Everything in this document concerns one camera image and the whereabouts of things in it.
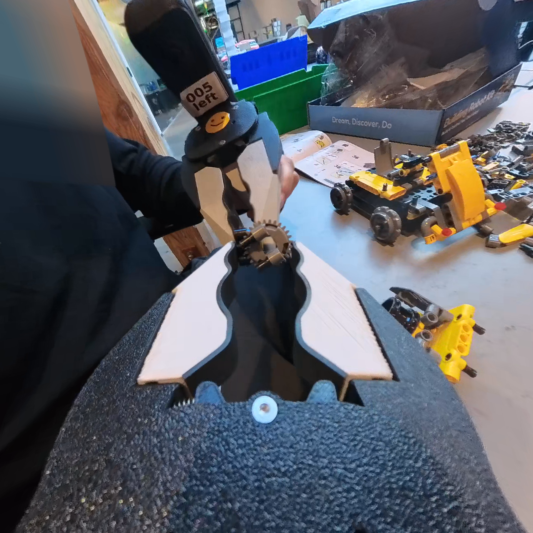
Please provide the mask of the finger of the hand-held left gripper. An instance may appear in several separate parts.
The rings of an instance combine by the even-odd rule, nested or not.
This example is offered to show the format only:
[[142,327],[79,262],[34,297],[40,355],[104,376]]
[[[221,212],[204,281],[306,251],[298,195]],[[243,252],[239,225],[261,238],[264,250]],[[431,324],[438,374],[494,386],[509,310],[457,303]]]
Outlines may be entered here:
[[281,184],[276,173],[279,161],[271,165],[263,139],[248,144],[235,163],[227,166],[232,208],[251,213],[255,223],[280,221]]
[[238,214],[230,207],[223,172],[217,167],[204,167],[195,173],[199,210],[221,245],[235,242]]

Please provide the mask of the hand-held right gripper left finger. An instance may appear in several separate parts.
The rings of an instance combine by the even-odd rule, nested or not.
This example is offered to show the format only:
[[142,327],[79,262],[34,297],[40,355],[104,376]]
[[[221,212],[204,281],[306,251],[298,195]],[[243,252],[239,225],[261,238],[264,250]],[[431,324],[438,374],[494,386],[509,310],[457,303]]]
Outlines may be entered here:
[[235,244],[222,246],[173,290],[144,359],[138,385],[178,383],[196,390],[223,385],[235,369],[230,306],[235,296]]

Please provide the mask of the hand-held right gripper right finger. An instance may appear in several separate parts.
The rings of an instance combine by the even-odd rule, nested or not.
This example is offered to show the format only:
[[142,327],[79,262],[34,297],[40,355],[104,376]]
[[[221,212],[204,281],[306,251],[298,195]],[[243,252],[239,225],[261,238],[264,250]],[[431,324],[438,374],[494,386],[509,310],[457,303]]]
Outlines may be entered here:
[[356,286],[301,242],[293,245],[295,297],[293,362],[314,385],[328,380],[337,392],[354,380],[392,381],[393,370],[356,293]]

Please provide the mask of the grey gear brick assembly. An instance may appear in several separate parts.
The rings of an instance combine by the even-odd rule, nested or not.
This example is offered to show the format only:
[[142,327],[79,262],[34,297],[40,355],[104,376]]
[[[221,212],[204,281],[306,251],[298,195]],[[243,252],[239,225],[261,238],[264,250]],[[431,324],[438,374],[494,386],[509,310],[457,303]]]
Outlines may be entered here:
[[280,265],[291,258],[293,243],[285,226],[278,221],[262,220],[250,228],[233,231],[241,264],[258,270]]

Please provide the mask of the yellow black scoop brick assembly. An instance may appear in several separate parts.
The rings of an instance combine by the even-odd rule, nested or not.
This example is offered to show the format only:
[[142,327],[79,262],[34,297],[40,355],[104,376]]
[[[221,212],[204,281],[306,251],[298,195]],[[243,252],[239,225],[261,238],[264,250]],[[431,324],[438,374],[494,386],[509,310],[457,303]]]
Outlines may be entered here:
[[463,374],[475,378],[477,371],[465,360],[474,334],[485,333],[475,321],[475,307],[462,304],[446,309],[407,288],[391,287],[390,291],[393,295],[383,302],[383,308],[421,344],[449,382],[458,383]]

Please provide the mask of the grey desk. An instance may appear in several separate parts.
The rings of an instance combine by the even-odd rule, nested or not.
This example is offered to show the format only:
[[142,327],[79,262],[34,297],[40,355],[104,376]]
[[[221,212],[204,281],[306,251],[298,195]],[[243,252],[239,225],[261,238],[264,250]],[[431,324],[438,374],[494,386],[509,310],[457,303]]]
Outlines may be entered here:
[[305,177],[282,219],[296,241],[379,302],[399,286],[448,308],[476,308],[486,333],[475,337],[467,361],[477,377],[463,376],[455,389],[500,487],[532,532],[532,258],[516,246],[489,249],[472,228],[431,245],[401,236],[382,246],[365,217],[336,214],[330,190]]

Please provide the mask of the person's left hand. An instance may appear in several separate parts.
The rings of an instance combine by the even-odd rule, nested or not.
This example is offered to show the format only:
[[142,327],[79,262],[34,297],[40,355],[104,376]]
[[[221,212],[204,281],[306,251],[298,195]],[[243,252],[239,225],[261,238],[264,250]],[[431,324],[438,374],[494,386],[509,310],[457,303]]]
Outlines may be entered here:
[[277,170],[277,176],[280,184],[280,208],[279,210],[282,211],[283,207],[289,198],[289,196],[293,193],[294,189],[296,188],[298,182],[299,182],[299,175],[297,174],[295,170],[295,166],[293,161],[286,155],[282,155],[278,170]]

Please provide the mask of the white instruction booklet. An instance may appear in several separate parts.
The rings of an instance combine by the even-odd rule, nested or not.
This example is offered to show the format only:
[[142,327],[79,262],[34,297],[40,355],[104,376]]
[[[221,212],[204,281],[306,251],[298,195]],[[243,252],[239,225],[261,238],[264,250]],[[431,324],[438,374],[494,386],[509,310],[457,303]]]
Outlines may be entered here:
[[318,130],[285,134],[280,139],[297,173],[329,188],[375,167],[373,153],[346,140],[332,142]]

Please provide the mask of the green plastic bin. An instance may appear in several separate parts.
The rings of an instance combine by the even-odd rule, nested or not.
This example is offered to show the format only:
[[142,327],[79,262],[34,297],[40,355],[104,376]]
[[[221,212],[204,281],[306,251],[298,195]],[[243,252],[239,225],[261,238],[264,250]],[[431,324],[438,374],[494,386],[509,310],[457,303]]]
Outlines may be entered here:
[[266,112],[279,135],[309,123],[307,104],[320,97],[326,64],[311,70],[297,70],[269,81],[236,91],[238,100],[254,102],[259,113]]

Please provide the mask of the blue plastic bin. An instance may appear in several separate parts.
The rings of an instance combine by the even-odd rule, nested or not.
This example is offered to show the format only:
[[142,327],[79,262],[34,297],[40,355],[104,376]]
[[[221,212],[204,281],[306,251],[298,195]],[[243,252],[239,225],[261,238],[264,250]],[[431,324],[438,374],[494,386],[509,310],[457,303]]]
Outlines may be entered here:
[[301,36],[237,54],[230,59],[231,81],[239,90],[306,69],[308,37]]

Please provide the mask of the wooden beam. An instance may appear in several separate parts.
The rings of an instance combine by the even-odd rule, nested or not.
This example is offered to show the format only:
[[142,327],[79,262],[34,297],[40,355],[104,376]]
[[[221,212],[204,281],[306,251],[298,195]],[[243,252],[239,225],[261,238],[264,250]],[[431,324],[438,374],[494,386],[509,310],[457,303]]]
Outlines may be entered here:
[[[69,1],[81,38],[103,125],[120,137],[144,144],[155,154],[170,150],[97,1]],[[213,249],[206,224],[156,240],[171,270],[180,270]]]

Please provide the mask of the person's black top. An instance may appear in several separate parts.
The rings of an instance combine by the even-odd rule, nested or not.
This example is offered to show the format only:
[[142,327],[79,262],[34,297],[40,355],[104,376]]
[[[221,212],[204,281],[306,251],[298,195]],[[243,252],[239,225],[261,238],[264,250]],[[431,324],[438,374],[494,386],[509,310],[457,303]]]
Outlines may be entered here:
[[1,148],[1,463],[32,461],[94,366],[175,283],[116,188],[109,147]]

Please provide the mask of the dark blue cardboard kit box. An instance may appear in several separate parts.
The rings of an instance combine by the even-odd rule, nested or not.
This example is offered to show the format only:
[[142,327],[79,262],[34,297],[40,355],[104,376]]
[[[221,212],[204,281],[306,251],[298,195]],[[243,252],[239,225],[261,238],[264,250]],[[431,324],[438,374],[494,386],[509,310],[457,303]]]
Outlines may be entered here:
[[328,54],[310,128],[421,146],[509,99],[532,1],[348,1],[308,27]]

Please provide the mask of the yellow black brick vehicle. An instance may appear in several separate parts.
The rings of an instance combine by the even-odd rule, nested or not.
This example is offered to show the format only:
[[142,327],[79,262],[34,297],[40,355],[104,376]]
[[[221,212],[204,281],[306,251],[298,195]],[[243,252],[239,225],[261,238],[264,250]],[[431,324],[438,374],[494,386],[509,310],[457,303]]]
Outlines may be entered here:
[[470,141],[443,144],[427,156],[392,156],[389,139],[374,150],[375,166],[335,183],[330,200],[338,214],[366,216],[376,241],[392,245],[400,235],[443,241],[506,209],[486,192],[470,153]]

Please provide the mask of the pile of small brick parts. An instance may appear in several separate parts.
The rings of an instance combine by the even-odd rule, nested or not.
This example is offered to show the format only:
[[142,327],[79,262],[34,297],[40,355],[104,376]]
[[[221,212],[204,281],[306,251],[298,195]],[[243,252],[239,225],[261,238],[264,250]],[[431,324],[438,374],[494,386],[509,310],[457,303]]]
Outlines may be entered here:
[[532,258],[532,124],[503,120],[484,134],[470,136],[468,142],[486,197],[501,205],[498,213],[517,221],[499,234],[489,223],[479,223],[478,235],[488,248],[518,244]]

